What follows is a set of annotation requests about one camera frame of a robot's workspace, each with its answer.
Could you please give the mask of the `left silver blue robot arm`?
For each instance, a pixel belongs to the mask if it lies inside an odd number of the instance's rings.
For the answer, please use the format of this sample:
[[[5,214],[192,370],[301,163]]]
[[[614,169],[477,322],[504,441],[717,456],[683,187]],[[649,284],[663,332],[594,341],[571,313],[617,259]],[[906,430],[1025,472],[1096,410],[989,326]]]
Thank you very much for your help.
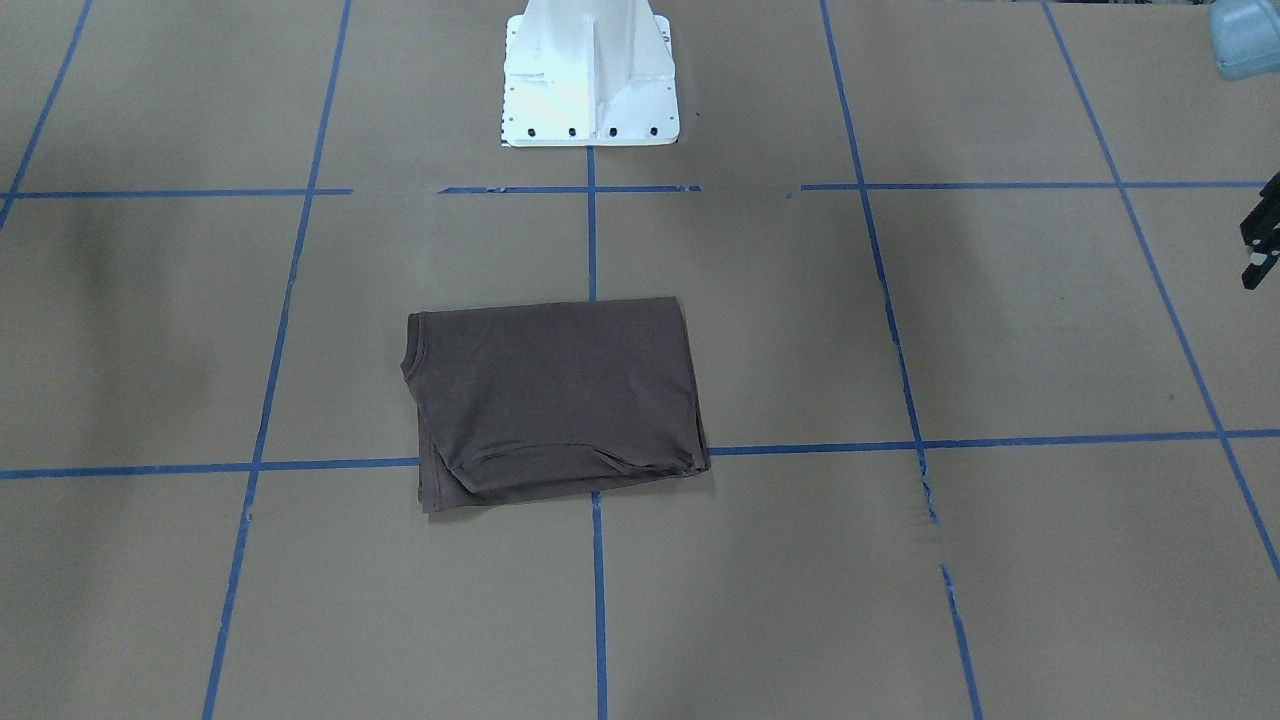
[[[1279,70],[1279,9],[1276,1],[1215,1],[1208,13],[1210,40],[1219,76],[1229,82]],[[1258,202],[1239,224],[1249,254],[1242,272],[1244,290],[1257,290],[1277,265],[1279,174],[1258,193]]]

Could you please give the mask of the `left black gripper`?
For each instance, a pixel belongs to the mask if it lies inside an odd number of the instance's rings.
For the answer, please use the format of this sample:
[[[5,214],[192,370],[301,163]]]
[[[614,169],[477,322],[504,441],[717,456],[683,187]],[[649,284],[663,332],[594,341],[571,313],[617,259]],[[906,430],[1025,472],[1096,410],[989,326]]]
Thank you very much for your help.
[[[1260,191],[1260,201],[1240,223],[1242,241],[1249,261],[1242,273],[1242,286],[1257,290],[1274,268],[1279,251],[1279,173]]]

